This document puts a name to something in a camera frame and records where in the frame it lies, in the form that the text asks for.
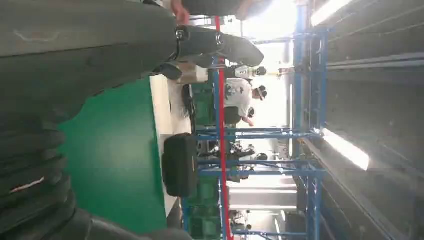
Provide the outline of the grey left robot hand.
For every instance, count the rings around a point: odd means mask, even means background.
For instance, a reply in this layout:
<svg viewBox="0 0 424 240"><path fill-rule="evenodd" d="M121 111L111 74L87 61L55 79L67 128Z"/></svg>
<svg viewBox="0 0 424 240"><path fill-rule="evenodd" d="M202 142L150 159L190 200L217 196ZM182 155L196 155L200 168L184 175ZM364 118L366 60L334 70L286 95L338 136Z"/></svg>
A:
<svg viewBox="0 0 424 240"><path fill-rule="evenodd" d="M129 0L0 3L0 237L3 240L164 240L77 207L57 126L110 88L215 56L258 66L249 40L178 23L167 9Z"/></svg>

